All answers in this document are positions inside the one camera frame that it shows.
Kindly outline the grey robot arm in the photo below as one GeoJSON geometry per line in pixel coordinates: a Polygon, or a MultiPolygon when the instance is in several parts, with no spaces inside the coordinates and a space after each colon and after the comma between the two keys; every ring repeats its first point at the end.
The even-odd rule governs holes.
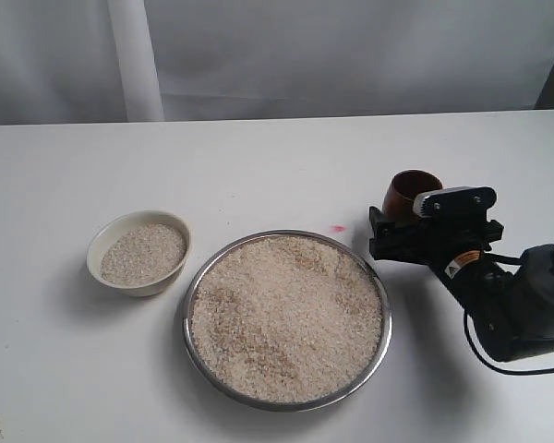
{"type": "Polygon", "coordinates": [[[428,267],[463,308],[468,344],[489,368],[554,352],[554,245],[492,253],[503,233],[487,217],[496,200],[491,187],[462,186],[418,194],[407,225],[368,213],[373,259],[428,267]]]}

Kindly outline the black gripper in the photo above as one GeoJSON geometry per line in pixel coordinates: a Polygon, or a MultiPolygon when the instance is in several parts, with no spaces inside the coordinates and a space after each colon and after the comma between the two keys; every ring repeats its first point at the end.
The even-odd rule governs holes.
{"type": "Polygon", "coordinates": [[[418,194],[412,211],[419,218],[457,219],[425,223],[427,259],[421,221],[399,223],[371,206],[368,219],[373,237],[368,252],[376,261],[426,263],[467,314],[483,318],[513,278],[490,253],[490,244],[503,234],[498,221],[485,219],[496,201],[496,191],[488,186],[458,186],[418,194]]]}

